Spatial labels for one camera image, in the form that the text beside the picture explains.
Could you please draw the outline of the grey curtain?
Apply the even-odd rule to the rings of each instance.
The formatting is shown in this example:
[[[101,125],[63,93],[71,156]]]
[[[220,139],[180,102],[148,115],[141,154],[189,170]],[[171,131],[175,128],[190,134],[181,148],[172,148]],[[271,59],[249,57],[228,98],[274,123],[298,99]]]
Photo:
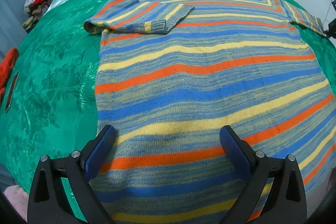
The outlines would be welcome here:
[[[22,23],[28,19],[24,12],[26,0],[1,0],[1,59],[27,36]]]

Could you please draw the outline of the green floral bedspread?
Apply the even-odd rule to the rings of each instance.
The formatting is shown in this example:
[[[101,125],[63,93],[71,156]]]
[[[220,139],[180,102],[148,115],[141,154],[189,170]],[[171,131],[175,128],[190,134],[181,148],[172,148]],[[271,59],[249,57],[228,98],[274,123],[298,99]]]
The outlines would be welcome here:
[[[19,46],[7,97],[20,72],[18,81],[8,112],[1,108],[1,162],[25,190],[42,155],[67,156],[102,129],[95,95],[101,36],[87,32],[84,22],[107,2],[66,1],[43,16]],[[324,35],[302,25],[297,29],[335,96],[335,47]]]

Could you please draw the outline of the pile of clothes on nightstand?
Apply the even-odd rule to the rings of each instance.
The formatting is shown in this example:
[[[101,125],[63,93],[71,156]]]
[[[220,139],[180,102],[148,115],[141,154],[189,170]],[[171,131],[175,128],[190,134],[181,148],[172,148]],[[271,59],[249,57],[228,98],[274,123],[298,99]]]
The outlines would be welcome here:
[[[29,33],[48,11],[53,0],[26,0],[23,6],[24,13],[29,17],[22,27]]]

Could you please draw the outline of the orange red garment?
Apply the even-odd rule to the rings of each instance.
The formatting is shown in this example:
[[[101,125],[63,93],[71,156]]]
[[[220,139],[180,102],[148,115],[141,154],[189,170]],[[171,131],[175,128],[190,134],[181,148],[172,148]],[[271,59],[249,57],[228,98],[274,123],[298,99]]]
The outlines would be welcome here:
[[[2,104],[3,97],[5,96],[5,89],[7,81],[11,75],[11,72],[14,68],[15,62],[19,56],[19,51],[17,48],[11,48],[8,51],[5,58],[0,65],[0,104]]]

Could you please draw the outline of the smartphone on bed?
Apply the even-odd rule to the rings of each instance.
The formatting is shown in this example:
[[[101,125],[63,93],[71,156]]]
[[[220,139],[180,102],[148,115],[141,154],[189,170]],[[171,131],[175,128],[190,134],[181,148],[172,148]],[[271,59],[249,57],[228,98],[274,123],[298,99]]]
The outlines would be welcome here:
[[[8,110],[10,108],[11,101],[12,101],[13,94],[14,94],[15,85],[17,84],[19,74],[20,74],[20,72],[16,73],[16,75],[14,76],[13,81],[11,83],[10,91],[9,91],[7,101],[6,101],[5,112],[8,112]]]

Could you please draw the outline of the striped knit sweater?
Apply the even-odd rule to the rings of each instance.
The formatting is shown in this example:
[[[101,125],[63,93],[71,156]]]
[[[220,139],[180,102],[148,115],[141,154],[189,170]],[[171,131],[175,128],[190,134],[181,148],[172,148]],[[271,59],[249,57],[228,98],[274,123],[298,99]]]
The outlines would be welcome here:
[[[335,170],[335,96],[284,0],[108,0],[99,34],[98,128],[116,141],[91,182],[116,223],[218,223],[244,182],[220,143],[230,125],[267,156],[298,161],[307,213]]]

